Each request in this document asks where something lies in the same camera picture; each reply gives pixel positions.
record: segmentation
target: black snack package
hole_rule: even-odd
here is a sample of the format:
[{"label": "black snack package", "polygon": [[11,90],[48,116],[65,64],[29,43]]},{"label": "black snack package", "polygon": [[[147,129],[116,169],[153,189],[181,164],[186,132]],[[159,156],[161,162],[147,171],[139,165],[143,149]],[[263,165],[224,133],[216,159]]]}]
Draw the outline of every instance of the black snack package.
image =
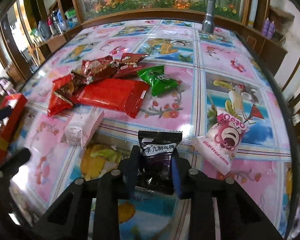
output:
[{"label": "black snack package", "polygon": [[137,185],[173,195],[171,159],[182,141],[182,132],[139,131],[142,150]]}]

